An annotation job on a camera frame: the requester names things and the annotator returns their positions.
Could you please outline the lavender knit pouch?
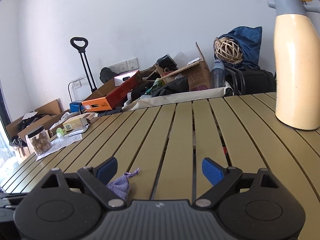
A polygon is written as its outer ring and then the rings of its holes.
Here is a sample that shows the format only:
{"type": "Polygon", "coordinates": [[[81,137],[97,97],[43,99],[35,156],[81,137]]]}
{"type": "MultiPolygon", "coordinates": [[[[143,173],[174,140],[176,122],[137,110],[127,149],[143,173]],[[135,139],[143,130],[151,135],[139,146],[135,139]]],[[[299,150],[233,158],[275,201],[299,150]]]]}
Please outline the lavender knit pouch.
{"type": "Polygon", "coordinates": [[[125,172],[116,180],[108,183],[106,187],[122,200],[127,200],[130,192],[129,179],[139,174],[139,172],[140,168],[137,168],[134,172],[125,172]]]}

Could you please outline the white printed paper sheet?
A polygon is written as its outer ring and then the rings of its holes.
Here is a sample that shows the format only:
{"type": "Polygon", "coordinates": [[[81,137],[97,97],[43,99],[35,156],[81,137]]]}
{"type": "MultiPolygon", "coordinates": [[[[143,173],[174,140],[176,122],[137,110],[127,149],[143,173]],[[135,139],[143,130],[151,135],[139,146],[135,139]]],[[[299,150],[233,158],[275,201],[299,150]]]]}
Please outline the white printed paper sheet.
{"type": "Polygon", "coordinates": [[[55,139],[52,141],[51,148],[47,152],[37,156],[36,161],[39,161],[54,152],[57,152],[65,147],[77,142],[77,141],[80,141],[81,139],[82,139],[82,134],[76,134],[73,136],[65,136],[63,138],[55,139]]]}

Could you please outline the small yellow carton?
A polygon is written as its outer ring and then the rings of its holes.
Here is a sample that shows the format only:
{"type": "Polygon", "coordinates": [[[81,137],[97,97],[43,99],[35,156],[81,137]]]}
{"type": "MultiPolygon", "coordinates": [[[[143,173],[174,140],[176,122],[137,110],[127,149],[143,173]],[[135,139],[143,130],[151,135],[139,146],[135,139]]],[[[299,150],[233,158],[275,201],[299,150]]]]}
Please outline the small yellow carton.
{"type": "Polygon", "coordinates": [[[76,128],[81,128],[84,127],[88,124],[87,119],[86,118],[79,118],[79,117],[73,117],[70,118],[68,120],[66,120],[63,123],[63,127],[66,131],[71,131],[74,130],[76,128]]]}

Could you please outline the tan folding camping table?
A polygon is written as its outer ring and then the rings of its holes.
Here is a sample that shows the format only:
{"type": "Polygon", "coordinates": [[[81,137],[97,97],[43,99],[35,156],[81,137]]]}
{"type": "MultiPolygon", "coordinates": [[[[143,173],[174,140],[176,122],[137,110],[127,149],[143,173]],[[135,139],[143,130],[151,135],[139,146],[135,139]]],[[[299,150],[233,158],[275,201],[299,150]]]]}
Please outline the tan folding camping table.
{"type": "Polygon", "coordinates": [[[52,168],[75,172],[109,157],[118,175],[140,169],[130,199],[189,199],[210,183],[202,160],[254,173],[269,168],[304,207],[300,239],[319,239],[319,131],[299,131],[275,116],[274,93],[229,96],[117,113],[94,120],[82,139],[8,173],[1,189],[30,191],[52,168]]]}

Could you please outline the clear snack jar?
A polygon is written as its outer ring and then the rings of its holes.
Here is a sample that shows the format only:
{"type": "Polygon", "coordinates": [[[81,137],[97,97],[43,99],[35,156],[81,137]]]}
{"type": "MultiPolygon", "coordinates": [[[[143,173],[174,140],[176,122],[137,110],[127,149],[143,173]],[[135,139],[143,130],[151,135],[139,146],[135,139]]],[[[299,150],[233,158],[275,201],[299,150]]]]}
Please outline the clear snack jar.
{"type": "Polygon", "coordinates": [[[26,136],[26,141],[31,146],[32,152],[37,156],[46,153],[51,148],[50,138],[43,126],[30,131],[26,136]]]}

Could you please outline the large open cardboard box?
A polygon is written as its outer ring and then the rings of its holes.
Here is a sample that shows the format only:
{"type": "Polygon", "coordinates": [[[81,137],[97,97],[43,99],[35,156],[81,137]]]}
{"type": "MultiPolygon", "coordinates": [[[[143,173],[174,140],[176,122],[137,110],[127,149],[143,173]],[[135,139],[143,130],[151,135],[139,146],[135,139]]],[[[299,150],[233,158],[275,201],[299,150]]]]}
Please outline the large open cardboard box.
{"type": "Polygon", "coordinates": [[[19,137],[26,142],[25,136],[31,131],[40,126],[43,126],[45,130],[49,130],[53,124],[60,121],[65,113],[69,112],[69,110],[62,111],[59,99],[53,100],[35,109],[35,111],[37,114],[31,118],[31,121],[26,121],[26,119],[20,117],[5,127],[11,140],[14,137],[19,137]]]}

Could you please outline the orange cardboard box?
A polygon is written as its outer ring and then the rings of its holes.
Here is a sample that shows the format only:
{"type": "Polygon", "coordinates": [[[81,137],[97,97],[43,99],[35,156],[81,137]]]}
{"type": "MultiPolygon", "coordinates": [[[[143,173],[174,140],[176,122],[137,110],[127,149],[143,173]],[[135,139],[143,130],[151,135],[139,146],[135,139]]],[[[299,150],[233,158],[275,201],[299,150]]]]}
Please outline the orange cardboard box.
{"type": "Polygon", "coordinates": [[[127,94],[143,82],[140,71],[118,75],[107,81],[81,102],[88,112],[113,110],[127,97],[127,94]]]}

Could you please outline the chrome tube rack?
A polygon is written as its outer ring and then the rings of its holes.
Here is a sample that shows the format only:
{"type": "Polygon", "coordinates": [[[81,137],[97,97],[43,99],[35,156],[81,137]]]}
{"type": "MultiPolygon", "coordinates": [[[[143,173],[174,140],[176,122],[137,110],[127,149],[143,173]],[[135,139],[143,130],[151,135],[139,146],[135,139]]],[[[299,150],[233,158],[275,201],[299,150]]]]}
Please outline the chrome tube rack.
{"type": "Polygon", "coordinates": [[[72,80],[67,85],[69,94],[69,101],[82,101],[91,94],[88,79],[86,77],[80,77],[72,80]]]}

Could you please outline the grey water bottle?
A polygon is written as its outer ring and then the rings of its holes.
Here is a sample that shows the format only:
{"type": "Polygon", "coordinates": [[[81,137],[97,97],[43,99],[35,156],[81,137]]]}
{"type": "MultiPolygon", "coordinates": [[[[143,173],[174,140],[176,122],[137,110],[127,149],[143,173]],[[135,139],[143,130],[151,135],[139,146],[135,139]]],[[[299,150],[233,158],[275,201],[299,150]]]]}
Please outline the grey water bottle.
{"type": "Polygon", "coordinates": [[[211,70],[212,87],[220,88],[225,86],[225,67],[221,60],[215,60],[213,62],[211,70]]]}

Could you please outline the brown open cardboard box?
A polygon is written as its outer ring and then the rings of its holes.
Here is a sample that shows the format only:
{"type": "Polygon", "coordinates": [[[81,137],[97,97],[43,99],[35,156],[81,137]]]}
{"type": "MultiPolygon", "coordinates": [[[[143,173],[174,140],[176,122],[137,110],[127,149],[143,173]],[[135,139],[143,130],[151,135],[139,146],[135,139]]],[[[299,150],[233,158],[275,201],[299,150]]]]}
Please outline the brown open cardboard box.
{"type": "Polygon", "coordinates": [[[179,68],[175,71],[167,71],[158,63],[154,64],[158,74],[161,76],[161,80],[165,84],[179,78],[187,77],[190,91],[210,89],[210,71],[208,64],[202,51],[200,50],[198,43],[196,42],[195,44],[199,52],[200,59],[196,60],[194,63],[179,68]]]}

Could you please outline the rattan woven ball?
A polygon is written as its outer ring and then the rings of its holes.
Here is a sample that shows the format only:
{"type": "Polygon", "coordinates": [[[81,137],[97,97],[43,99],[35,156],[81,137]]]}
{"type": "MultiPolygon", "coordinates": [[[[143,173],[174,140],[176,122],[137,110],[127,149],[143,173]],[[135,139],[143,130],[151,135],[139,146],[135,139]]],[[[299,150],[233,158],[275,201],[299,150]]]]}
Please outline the rattan woven ball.
{"type": "Polygon", "coordinates": [[[237,64],[243,61],[243,53],[236,41],[230,37],[216,38],[213,43],[215,56],[221,61],[237,64]]]}

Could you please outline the blue fabric bag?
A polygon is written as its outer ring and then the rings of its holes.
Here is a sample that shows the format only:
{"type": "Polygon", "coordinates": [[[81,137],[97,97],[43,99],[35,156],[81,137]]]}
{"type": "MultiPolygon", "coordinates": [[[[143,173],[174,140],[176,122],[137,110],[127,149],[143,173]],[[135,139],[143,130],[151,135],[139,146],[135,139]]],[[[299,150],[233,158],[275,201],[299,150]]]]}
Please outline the blue fabric bag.
{"type": "Polygon", "coordinates": [[[260,69],[259,56],[262,42],[262,27],[247,27],[239,26],[232,29],[230,32],[219,36],[219,38],[231,38],[240,47],[242,52],[242,61],[236,64],[228,63],[223,60],[228,66],[239,70],[256,70],[260,69]]]}

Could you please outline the yellow thermos jug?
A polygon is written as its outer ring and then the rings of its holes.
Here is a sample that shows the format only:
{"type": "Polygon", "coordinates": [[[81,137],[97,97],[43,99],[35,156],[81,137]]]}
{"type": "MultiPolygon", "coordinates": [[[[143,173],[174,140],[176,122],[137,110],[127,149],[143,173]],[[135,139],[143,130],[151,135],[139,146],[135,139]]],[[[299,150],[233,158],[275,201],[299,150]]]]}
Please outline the yellow thermos jug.
{"type": "Polygon", "coordinates": [[[319,8],[311,0],[271,0],[276,10],[274,58],[276,117],[287,126],[319,128],[319,36],[308,12],[319,8]]]}

